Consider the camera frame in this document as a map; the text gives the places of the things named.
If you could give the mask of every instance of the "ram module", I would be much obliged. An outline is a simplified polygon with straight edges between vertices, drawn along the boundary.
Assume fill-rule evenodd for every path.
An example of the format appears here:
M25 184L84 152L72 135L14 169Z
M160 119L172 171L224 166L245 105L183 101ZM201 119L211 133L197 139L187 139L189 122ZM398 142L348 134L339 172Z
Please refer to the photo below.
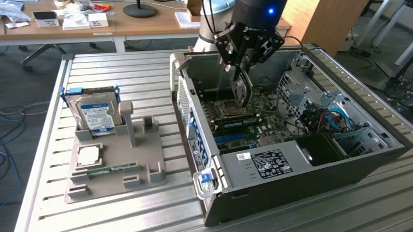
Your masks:
M96 169L90 169L90 170L85 170L85 171L78 171L78 172L73 172L72 175L82 175L86 174L88 176L98 176L98 175L105 175L109 173L116 173L122 171L122 168L125 167L130 167L136 165L136 163L125 163L121 165L116 165L112 167L104 167L104 168L96 168Z
M213 120L211 123L213 124L215 130L228 129L228 128L236 128L236 127L244 127L251 126L261 121L260 115L245 115L236 118L227 118L227 119L219 119Z

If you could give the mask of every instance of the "slotted aluminum work surface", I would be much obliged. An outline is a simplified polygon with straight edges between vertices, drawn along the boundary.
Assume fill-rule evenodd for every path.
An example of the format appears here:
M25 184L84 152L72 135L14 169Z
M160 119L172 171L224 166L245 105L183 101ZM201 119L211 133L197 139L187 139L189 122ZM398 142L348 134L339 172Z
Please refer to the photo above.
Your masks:
M76 55L61 62L15 231L372 232L402 231L413 227L411 152L354 185L216 227L203 227L169 100L168 56L173 52L179 51ZM360 96L408 137L410 129L384 109L376 96L346 76L320 51L314 52L339 77L350 80L347 84L358 88ZM323 76L316 73L314 78L322 81ZM132 101L132 119L153 115L158 121L168 182L160 187L65 204L62 193L74 120L58 99L57 90L60 86L112 85L120 87L121 100Z

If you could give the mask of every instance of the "hard drive label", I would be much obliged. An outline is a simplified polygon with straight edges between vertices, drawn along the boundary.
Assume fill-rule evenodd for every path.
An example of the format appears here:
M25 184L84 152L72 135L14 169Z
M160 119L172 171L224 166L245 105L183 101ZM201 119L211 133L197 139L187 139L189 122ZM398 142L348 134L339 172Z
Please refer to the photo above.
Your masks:
M106 114L109 110L106 103L82 105L80 108L90 131L105 132L113 130L114 123L112 116Z
M251 155L261 179L292 172L279 149Z

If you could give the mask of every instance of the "notepad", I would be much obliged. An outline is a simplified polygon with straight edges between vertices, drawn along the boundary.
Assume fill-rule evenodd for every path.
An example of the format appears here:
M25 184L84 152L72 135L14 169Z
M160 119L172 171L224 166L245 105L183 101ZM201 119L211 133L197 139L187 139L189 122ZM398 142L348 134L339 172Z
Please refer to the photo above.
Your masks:
M183 29L199 28L200 23L191 23L187 18L185 12L175 12L175 17L176 17L180 28Z

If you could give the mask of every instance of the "red cable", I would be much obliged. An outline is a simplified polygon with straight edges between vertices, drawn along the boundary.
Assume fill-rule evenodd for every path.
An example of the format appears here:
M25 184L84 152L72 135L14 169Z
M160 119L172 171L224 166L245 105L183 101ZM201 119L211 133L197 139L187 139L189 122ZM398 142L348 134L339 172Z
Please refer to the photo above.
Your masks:
M324 114L326 114L326 112L323 112L323 113L320 114L316 132L319 131L320 122L322 122L322 118L323 118Z

